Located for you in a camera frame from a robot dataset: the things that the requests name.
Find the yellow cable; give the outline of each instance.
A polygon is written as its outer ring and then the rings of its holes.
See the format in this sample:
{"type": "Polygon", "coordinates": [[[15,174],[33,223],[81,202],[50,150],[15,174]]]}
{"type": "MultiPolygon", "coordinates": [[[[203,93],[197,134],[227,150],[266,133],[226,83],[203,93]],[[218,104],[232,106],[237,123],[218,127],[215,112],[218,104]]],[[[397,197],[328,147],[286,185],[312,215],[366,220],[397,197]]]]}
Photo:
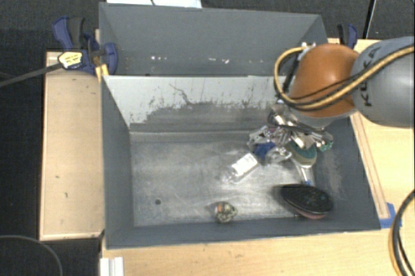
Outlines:
{"type": "Polygon", "coordinates": [[[396,60],[400,57],[406,56],[406,55],[414,52],[414,46],[407,47],[407,48],[401,49],[399,51],[393,52],[392,54],[388,55],[387,57],[383,58],[381,61],[376,63],[373,67],[371,67],[369,70],[367,70],[367,72],[365,72],[363,75],[358,77],[356,80],[354,80],[350,84],[344,86],[342,89],[337,91],[335,94],[333,94],[329,97],[326,97],[323,100],[314,102],[312,104],[301,105],[300,101],[294,100],[293,98],[290,98],[287,94],[285,94],[283,92],[281,84],[279,83],[279,80],[278,80],[278,71],[279,71],[279,66],[280,66],[281,62],[286,57],[290,56],[294,52],[302,51],[304,49],[305,49],[305,47],[298,47],[298,48],[293,48],[293,49],[289,49],[289,50],[285,51],[276,60],[275,66],[274,66],[274,80],[275,80],[276,87],[277,87],[277,90],[278,90],[278,93],[279,93],[280,97],[284,101],[290,102],[291,104],[294,104],[295,108],[298,109],[298,110],[317,110],[321,107],[328,106],[328,105],[334,103],[335,101],[337,101],[338,99],[340,99],[341,97],[343,97],[345,94],[349,93],[352,89],[357,87],[359,84],[361,84],[367,78],[369,78],[372,75],[374,75],[375,73],[377,73],[379,70],[381,70],[383,67],[388,65],[390,62],[393,62],[394,60],[396,60]]]}

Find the bin floor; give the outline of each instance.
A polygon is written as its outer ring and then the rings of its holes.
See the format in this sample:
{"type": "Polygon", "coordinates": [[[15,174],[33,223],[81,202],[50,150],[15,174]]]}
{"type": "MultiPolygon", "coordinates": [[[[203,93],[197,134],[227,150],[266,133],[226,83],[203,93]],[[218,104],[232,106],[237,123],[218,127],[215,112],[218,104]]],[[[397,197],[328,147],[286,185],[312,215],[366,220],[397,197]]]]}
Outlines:
{"type": "Polygon", "coordinates": [[[275,198],[278,185],[300,182],[291,162],[259,166],[236,184],[219,179],[249,152],[247,138],[248,131],[130,132],[135,226],[212,222],[219,201],[238,209],[235,221],[293,217],[275,198]]]}

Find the computer mouse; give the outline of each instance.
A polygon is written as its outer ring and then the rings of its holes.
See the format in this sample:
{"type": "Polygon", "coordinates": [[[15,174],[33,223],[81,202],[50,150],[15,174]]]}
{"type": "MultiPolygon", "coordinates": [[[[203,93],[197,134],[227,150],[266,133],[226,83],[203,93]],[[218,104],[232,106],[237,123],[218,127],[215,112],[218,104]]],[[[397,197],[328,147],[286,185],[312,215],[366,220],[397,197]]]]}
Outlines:
{"type": "Polygon", "coordinates": [[[299,214],[313,220],[325,217],[333,208],[330,195],[314,186],[287,184],[280,194],[299,214]]]}

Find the gray bin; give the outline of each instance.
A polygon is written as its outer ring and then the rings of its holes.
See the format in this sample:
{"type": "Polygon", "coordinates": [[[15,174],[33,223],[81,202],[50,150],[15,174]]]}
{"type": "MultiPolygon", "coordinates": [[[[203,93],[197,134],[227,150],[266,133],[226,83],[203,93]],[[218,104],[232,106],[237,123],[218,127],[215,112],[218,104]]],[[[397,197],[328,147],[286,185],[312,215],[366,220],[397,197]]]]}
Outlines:
{"type": "Polygon", "coordinates": [[[219,179],[267,121],[278,55],[327,41],[320,16],[102,3],[100,33],[120,56],[102,83],[107,248],[379,229],[347,119],[330,126],[334,147],[314,170],[335,204],[323,220],[296,217],[278,197],[300,182],[290,162],[219,179]],[[238,208],[232,223],[215,221],[218,201],[238,208]]]}

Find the blue object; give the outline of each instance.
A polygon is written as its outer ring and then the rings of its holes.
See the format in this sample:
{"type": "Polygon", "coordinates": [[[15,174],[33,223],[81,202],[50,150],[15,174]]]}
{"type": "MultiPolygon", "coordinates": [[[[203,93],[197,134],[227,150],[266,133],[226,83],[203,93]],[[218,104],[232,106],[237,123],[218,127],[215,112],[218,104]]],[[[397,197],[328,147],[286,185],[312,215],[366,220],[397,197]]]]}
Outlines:
{"type": "Polygon", "coordinates": [[[262,160],[265,159],[265,155],[273,149],[276,145],[274,143],[257,144],[254,150],[254,154],[260,157],[262,160]]]}
{"type": "Polygon", "coordinates": [[[118,53],[114,43],[106,43],[103,49],[91,33],[83,33],[82,25],[84,20],[63,16],[57,19],[52,25],[54,38],[60,42],[64,51],[76,50],[82,53],[82,65],[67,67],[67,70],[79,70],[95,75],[96,65],[92,62],[95,56],[105,58],[104,62],[108,66],[108,72],[113,75],[117,69],[118,53]],[[82,44],[86,43],[88,49],[84,49],[82,44]]]}
{"type": "Polygon", "coordinates": [[[359,36],[357,35],[356,27],[354,27],[352,24],[349,24],[348,26],[349,26],[349,38],[348,38],[347,46],[349,48],[354,49],[357,44],[357,39],[359,38],[359,36]]]}
{"type": "Polygon", "coordinates": [[[389,218],[380,218],[379,219],[379,223],[381,224],[382,229],[386,229],[386,228],[391,227],[392,224],[394,223],[394,219],[395,219],[395,216],[396,216],[394,205],[387,202],[386,206],[388,207],[388,210],[389,210],[389,218]]]}

